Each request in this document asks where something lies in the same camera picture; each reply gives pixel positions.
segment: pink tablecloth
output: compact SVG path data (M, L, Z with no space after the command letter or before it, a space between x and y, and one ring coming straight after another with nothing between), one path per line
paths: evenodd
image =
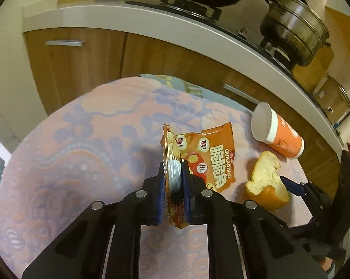
M232 122L236 182L222 194L246 199L243 183L268 147L255 141L251 115L139 77L102 85L41 123L14 152L0 187L0 254L21 277L32 260L91 202L120 201L157 173L162 125L178 133ZM297 160L280 156L280 173L306 182ZM291 226L310 213L293 196L276 213ZM208 278L205 226L167 221L145 227L140 278Z

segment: countertop edge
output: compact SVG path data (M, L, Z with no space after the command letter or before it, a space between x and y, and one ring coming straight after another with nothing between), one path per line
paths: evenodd
M340 159L343 144L321 110L273 64L222 31L174 13L121 2L72 5L23 17L23 32L58 27L101 28L139 34L214 59L249 77L291 106L319 132Z

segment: wooden cutting board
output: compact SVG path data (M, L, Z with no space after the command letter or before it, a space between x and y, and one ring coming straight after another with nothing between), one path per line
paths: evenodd
M334 52L331 47L323 46L310 64L306 67L296 65L292 73L295 79L304 87L306 91L312 93L330 66Z

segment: snack bag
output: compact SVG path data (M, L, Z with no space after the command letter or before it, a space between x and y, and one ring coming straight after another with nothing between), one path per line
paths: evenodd
M221 192L234 178L232 124L176 136L181 158L188 161L193 175L204 179L206 187Z
M181 188L181 157L177 140L170 126L163 124L163 161L165 165L165 188L170 223L177 228L188 225L184 214L184 198Z

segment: metal rivet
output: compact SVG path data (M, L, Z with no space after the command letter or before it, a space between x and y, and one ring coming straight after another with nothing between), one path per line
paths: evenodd
M246 208L253 210L253 209L256 209L257 204L253 200L248 200L248 201L246 201L245 206L246 206Z
M91 208L93 210L100 210L102 207L103 207L103 203L101 201L95 201L91 205Z
M213 195L213 192L209 189L204 189L202 190L201 194L202 196L205 196L205 197L211 197Z
M138 198L144 198L147 195L147 192L144 190L138 190L136 191L135 195Z

